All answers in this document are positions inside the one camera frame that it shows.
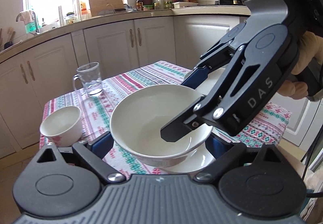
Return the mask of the gloved right hand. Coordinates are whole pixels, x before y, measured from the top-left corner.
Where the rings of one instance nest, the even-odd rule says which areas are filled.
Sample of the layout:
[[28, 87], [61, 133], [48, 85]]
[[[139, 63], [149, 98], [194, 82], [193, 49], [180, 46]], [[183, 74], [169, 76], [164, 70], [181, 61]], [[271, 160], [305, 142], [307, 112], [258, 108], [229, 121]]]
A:
[[[314, 58], [322, 64], [322, 37], [306, 31], [298, 41], [299, 59], [291, 74], [298, 75]], [[299, 100], [308, 96], [308, 85], [304, 82], [291, 82], [285, 80], [278, 89], [278, 94]]]

